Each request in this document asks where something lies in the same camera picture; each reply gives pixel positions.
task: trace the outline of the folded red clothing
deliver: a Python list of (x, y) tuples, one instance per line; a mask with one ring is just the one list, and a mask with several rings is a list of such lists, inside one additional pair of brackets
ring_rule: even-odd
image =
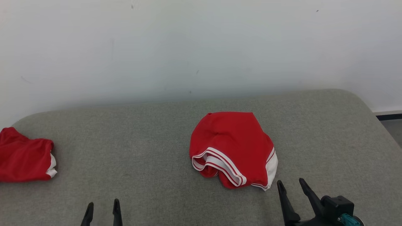
[(13, 127), (4, 128), (0, 132), (0, 181), (50, 180), (57, 173), (52, 149), (51, 140), (30, 140)]
[(274, 145), (251, 112), (208, 113), (191, 135), (190, 158), (204, 177), (226, 188), (271, 187), (278, 166)]

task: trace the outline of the teal connector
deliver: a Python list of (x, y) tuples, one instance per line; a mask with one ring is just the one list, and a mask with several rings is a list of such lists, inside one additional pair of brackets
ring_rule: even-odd
[(360, 226), (360, 223), (349, 214), (342, 214), (340, 216), (340, 222), (345, 226)]

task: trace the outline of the baseboard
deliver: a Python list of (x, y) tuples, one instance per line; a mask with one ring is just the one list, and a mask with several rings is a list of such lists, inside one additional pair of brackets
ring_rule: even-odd
[(395, 119), (402, 119), (402, 114), (377, 115), (376, 117), (380, 121), (395, 120)]
[(377, 111), (373, 112), (375, 115), (395, 115), (395, 114), (402, 114), (402, 110), (397, 111)]

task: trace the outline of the white trim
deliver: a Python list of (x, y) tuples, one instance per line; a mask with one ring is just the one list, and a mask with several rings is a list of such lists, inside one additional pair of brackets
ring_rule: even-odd
[(53, 178), (54, 175), (56, 175), (57, 171), (54, 169), (54, 167), (56, 166), (56, 159), (54, 158), (54, 156), (52, 154), (50, 154), (50, 166), (46, 171), (46, 174), (50, 176), (50, 178)]
[(267, 158), (267, 164), (265, 165), (265, 169), (267, 171), (267, 179), (268, 179), (267, 185), (263, 186), (262, 184), (257, 184), (257, 183), (251, 183), (251, 185), (260, 187), (264, 191), (268, 190), (271, 187), (272, 182), (275, 178), (277, 167), (278, 167), (278, 157), (276, 155), (275, 148), (273, 148)]
[(232, 162), (232, 160), (230, 160), (229, 157), (227, 157), (224, 153), (222, 153), (221, 151), (219, 151), (215, 148), (208, 147), (201, 154), (191, 157), (193, 167), (196, 170), (201, 171), (204, 169), (205, 166), (199, 164), (195, 160), (195, 158), (204, 158), (206, 161), (205, 165), (209, 165), (211, 167), (214, 167), (214, 168), (222, 171), (228, 177), (230, 182), (236, 187), (244, 185), (247, 182), (247, 178), (245, 176), (243, 176), (243, 174), (240, 173), (239, 169), (237, 169), (237, 167)]

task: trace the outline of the gray fabric surface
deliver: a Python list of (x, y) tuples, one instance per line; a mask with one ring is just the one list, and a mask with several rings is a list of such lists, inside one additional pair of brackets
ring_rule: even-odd
[[(208, 112), (254, 112), (275, 144), (275, 185), (229, 190), (189, 159), (191, 132)], [(79, 225), (93, 201), (93, 225), (283, 225), (281, 179), (302, 219), (314, 216), (298, 183), (319, 197), (343, 195), (366, 225), (402, 222), (402, 152), (368, 107), (342, 90), (244, 99), (72, 109), (28, 116), (14, 127), (54, 141), (50, 181), (0, 184), (0, 224)]]
[(402, 119), (381, 121), (395, 141), (402, 147)]

